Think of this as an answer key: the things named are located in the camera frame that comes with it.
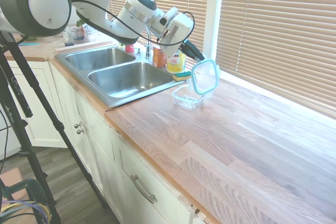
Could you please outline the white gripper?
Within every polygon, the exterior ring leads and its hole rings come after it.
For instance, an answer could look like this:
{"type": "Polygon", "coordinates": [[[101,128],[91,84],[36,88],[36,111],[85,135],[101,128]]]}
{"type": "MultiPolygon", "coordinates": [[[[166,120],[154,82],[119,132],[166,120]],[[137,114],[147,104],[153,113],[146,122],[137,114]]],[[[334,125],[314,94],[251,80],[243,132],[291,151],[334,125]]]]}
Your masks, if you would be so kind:
{"type": "Polygon", "coordinates": [[[166,56],[173,56],[179,49],[183,54],[195,61],[203,61],[205,57],[200,50],[188,39],[191,32],[191,19],[183,13],[177,12],[173,17],[165,14],[159,21],[161,33],[159,35],[160,48],[166,56]]]}

